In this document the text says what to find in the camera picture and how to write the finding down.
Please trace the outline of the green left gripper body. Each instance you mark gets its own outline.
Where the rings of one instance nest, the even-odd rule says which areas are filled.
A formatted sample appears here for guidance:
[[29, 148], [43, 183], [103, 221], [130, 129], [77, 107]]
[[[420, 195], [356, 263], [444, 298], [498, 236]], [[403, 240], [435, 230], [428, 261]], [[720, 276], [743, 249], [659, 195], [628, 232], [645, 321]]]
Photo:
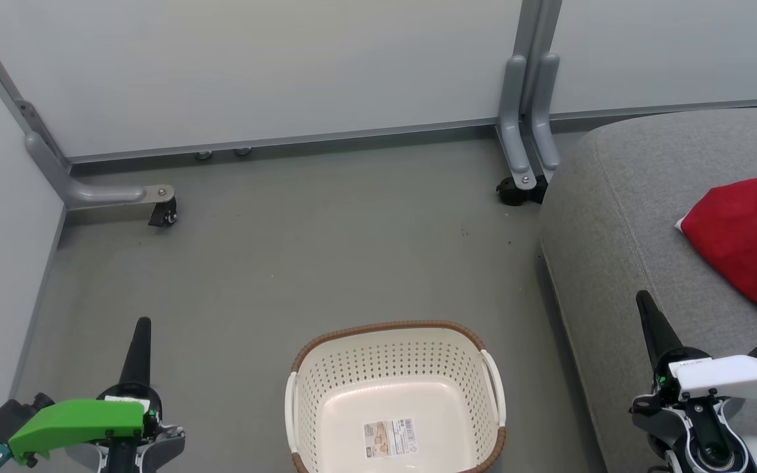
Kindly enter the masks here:
[[48, 457], [55, 449], [115, 438], [149, 438], [162, 399], [144, 384], [115, 384], [96, 399], [72, 399], [39, 410], [9, 440], [13, 458]]

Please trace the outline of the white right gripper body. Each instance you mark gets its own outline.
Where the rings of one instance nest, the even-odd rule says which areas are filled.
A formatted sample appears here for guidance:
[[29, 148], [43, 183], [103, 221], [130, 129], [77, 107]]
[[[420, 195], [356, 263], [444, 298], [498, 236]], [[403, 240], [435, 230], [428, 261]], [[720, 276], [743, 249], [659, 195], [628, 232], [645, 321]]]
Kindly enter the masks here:
[[757, 401], [757, 355], [713, 359], [679, 348], [662, 357], [652, 393], [629, 413], [640, 429], [726, 429], [746, 400]]

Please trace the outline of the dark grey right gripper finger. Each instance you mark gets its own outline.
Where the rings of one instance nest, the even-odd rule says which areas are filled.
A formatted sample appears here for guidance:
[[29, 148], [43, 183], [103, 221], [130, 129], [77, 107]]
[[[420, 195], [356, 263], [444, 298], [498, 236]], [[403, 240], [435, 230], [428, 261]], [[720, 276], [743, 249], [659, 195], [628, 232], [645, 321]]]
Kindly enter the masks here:
[[657, 369], [665, 354], [684, 347], [648, 290], [635, 296], [651, 367]]

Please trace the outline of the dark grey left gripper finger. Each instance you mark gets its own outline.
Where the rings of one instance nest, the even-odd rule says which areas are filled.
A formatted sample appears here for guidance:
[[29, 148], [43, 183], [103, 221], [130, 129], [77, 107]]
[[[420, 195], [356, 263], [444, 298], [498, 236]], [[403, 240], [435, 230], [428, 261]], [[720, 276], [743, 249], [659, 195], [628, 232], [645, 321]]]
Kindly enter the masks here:
[[140, 317], [136, 321], [119, 384], [123, 386], [150, 386], [151, 320]]

